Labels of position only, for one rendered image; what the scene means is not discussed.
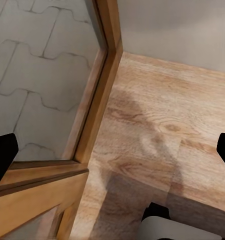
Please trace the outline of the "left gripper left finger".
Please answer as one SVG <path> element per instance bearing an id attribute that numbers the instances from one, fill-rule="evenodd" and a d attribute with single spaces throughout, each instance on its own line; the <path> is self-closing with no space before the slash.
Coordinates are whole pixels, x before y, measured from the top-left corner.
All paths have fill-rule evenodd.
<path id="1" fill-rule="evenodd" d="M 19 152 L 19 145 L 14 133 L 0 136 L 0 181 Z"/>

